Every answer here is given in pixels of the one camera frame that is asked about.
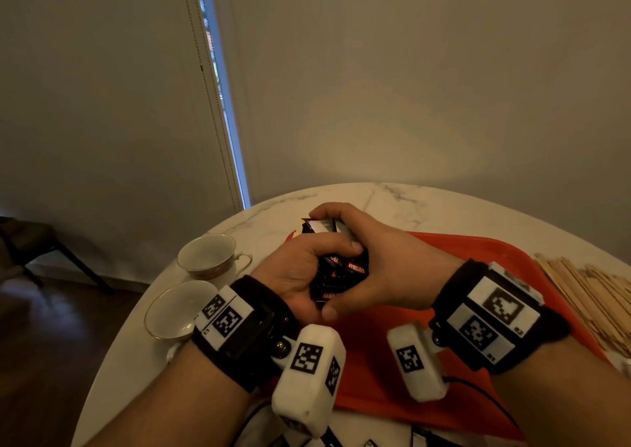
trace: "fingernail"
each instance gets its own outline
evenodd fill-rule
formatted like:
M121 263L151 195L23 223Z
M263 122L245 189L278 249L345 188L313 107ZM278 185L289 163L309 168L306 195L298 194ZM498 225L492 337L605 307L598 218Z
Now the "fingernail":
M322 319L324 319L325 321L335 321L338 318L338 312L335 310L335 308L333 308L332 306L327 306L327 304L324 305L324 308L322 308Z

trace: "hand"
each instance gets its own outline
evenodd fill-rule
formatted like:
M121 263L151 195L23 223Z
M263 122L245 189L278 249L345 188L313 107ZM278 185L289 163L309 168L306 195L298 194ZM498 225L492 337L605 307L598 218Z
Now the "hand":
M324 305L322 317L326 321L378 304L428 309L464 263L348 203L325 203L309 216L343 220L368 248L370 257L368 277Z
M337 253L353 257L362 251L361 244L351 242L341 233L304 234L280 245L250 276L281 296L298 321L318 323L322 316L309 294L318 256Z

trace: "black wrist strap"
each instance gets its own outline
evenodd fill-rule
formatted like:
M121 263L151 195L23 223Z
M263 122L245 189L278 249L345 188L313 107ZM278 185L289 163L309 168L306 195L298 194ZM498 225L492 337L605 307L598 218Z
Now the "black wrist strap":
M193 343L248 392L280 375L276 343L296 339L299 328L285 301L250 276L223 288L195 319Z
M464 263L432 306L430 328L473 371L506 372L541 344L567 337L569 323L543 298L495 263Z

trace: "white teacup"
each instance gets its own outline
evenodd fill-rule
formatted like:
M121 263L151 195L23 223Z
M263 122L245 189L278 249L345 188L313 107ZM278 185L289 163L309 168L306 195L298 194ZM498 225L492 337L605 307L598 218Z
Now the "white teacup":
M228 271L241 256L249 258L248 263L237 270L237 276L250 264L252 256L235 254L237 242L228 235L204 235L187 243L177 255L177 264L193 279L212 279Z
M192 280L170 287L145 313L145 329L156 339L181 341L193 334L194 318L217 294L214 284Z

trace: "white marble table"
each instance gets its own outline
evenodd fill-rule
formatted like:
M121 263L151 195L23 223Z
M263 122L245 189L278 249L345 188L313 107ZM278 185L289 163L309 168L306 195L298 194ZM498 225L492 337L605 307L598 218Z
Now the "white marble table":
M301 217L328 201L350 202L378 220L407 231L493 237L530 255L564 255L577 264L592 263L612 274L631 277L631 267L622 261L523 213L472 196L394 183L348 183L296 191L238 213L210 233L226 233L237 240L238 251L252 253L254 263L248 273L285 240ZM231 282L230 276L216 282L218 287ZM186 273L171 263L132 310L94 380L76 427L73 447L86 443L165 367L168 346L146 333L143 316L155 297L186 279ZM409 442L409 427L389 420L344 412L336 414L332 427L347 445L360 445L368 436L377 444L383 439L383 445L404 446ZM361 439L352 438L357 431L362 432Z

